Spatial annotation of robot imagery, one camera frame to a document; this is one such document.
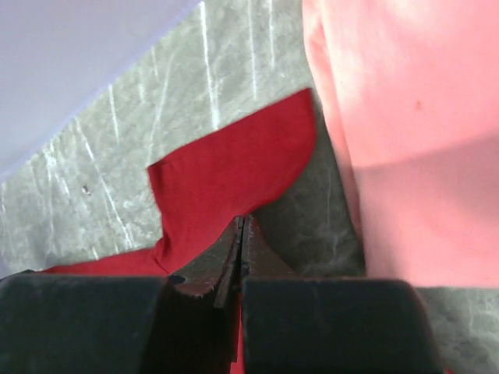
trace pink fabric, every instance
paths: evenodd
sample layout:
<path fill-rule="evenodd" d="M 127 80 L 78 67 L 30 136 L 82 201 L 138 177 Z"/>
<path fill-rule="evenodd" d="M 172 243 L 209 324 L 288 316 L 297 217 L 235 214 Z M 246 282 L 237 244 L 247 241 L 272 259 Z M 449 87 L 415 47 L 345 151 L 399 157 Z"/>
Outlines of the pink fabric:
<path fill-rule="evenodd" d="M 499 2 L 304 0 L 371 277 L 499 286 Z"/>

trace black object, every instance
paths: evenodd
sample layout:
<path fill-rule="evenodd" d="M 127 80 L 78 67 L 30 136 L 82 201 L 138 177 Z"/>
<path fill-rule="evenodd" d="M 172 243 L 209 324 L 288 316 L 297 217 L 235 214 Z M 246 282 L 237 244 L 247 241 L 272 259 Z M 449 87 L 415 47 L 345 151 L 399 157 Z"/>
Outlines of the black object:
<path fill-rule="evenodd" d="M 4 279 L 0 373 L 228 373 L 240 299 L 247 374 L 444 372 L 407 283 L 301 278 L 238 217 L 170 277 Z"/>

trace red fabric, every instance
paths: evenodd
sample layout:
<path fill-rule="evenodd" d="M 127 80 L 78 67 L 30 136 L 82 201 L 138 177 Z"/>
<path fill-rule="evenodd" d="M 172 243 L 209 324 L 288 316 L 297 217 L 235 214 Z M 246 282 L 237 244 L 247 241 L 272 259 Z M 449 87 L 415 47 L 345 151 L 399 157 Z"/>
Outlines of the red fabric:
<path fill-rule="evenodd" d="M 277 199 L 306 166 L 315 139 L 307 89 L 183 146 L 148 169 L 163 227 L 163 238 L 154 248 L 45 272 L 171 273 L 212 244 L 234 216 Z M 240 372 L 242 359 L 232 368 L 232 373 Z"/>

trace gray marble surface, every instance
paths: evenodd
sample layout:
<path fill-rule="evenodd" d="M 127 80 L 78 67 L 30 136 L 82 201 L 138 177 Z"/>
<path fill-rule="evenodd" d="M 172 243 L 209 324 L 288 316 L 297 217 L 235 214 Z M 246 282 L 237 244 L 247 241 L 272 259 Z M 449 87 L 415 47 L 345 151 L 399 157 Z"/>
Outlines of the gray marble surface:
<path fill-rule="evenodd" d="M 38 270 L 153 245 L 160 225 L 146 166 L 305 86 L 313 81 L 300 1 L 200 5 L 1 186 L 7 266 Z M 317 128 L 306 170 L 257 216 L 299 272 L 360 275 L 362 251 L 319 108 Z M 499 292 L 421 292 L 448 366 L 499 373 Z"/>

